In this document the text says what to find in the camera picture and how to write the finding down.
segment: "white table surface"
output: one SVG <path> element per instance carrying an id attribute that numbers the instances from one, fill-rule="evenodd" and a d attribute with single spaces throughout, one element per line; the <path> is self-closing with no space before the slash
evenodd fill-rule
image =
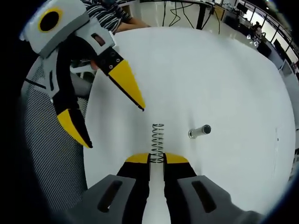
<path id="1" fill-rule="evenodd" d="M 146 108 L 97 72 L 85 118 L 93 142 L 84 149 L 87 186 L 150 152 L 152 124 L 162 123 L 165 152 L 186 157 L 241 209 L 268 212 L 285 190 L 295 149 L 292 106 L 275 65 L 236 40 L 190 28 L 115 38 Z M 204 124 L 212 132 L 189 139 L 189 129 Z"/>

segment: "metal spring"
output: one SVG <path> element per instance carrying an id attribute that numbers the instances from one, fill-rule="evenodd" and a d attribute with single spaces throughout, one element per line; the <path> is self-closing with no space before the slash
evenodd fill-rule
<path id="1" fill-rule="evenodd" d="M 163 135 L 164 135 L 164 124 L 153 124 L 152 130 L 152 153 L 150 157 L 150 162 L 152 163 L 163 163 Z"/>

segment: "striped shirt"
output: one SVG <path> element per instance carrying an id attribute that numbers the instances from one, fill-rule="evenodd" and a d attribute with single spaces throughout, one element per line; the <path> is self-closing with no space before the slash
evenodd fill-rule
<path id="1" fill-rule="evenodd" d="M 115 33 L 121 22 L 128 22 L 132 17 L 117 3 L 107 4 L 100 0 L 81 0 L 90 18 L 97 18 L 100 25 Z"/>

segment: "metal cylinder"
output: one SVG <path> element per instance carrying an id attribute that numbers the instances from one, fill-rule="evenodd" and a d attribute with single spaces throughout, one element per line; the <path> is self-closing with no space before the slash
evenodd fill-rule
<path id="1" fill-rule="evenodd" d="M 191 129 L 188 132 L 189 138 L 195 139 L 200 135 L 209 134 L 211 132 L 211 126 L 209 125 L 203 125 L 200 128 L 197 129 Z"/>

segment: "gray mesh chair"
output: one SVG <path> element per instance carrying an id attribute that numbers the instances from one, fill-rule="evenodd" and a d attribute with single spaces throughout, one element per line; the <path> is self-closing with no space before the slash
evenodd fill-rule
<path id="1" fill-rule="evenodd" d="M 38 58 L 27 79 L 43 85 L 43 63 Z M 85 116 L 91 83 L 72 75 L 78 104 Z M 40 187 L 53 213 L 73 207 L 87 190 L 83 147 L 59 124 L 43 88 L 24 82 L 21 90 L 22 132 L 31 153 Z"/>

